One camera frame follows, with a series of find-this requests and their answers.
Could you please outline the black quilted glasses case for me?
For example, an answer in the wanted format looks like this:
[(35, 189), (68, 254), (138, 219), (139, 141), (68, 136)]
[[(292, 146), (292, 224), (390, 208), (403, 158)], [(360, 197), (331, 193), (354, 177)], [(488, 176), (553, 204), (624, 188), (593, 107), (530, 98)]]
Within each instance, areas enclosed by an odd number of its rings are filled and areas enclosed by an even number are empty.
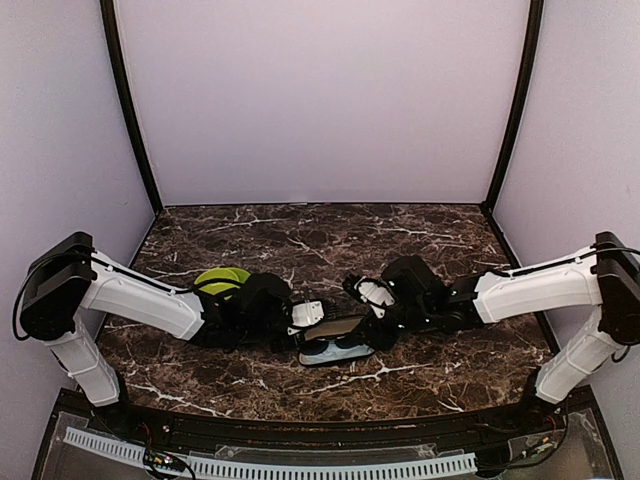
[(304, 367), (327, 367), (367, 358), (374, 349), (357, 331), (361, 316), (321, 322), (298, 335), (298, 363)]

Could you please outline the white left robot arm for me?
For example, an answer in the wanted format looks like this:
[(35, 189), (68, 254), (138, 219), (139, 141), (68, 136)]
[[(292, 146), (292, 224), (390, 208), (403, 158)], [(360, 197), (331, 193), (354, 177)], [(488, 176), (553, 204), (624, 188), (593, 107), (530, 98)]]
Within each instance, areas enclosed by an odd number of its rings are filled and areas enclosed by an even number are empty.
[(120, 436), (141, 427), (116, 371), (86, 331), (82, 309), (114, 314), (204, 348), (234, 350), (245, 341), (287, 339), (324, 317), (319, 301), (294, 302), (286, 281), (235, 267), (201, 273), (179, 288), (151, 279), (97, 251), (75, 232), (28, 269), (14, 301), (18, 341), (35, 339), (54, 354), (101, 417)]

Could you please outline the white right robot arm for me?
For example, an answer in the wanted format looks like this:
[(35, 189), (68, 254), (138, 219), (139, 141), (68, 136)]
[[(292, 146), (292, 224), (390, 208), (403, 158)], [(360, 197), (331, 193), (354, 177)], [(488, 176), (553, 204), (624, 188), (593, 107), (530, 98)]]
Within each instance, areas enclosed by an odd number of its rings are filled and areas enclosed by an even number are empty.
[(454, 333), (531, 312), (589, 305), (586, 323), (560, 352), (530, 375), (510, 424), (534, 432), (570, 391), (608, 358), (639, 342), (638, 251), (611, 232), (593, 245), (546, 263), (489, 270), (445, 284), (418, 256), (401, 257), (381, 279), (363, 278), (356, 299), (378, 317), (365, 335), (383, 350), (400, 330)]

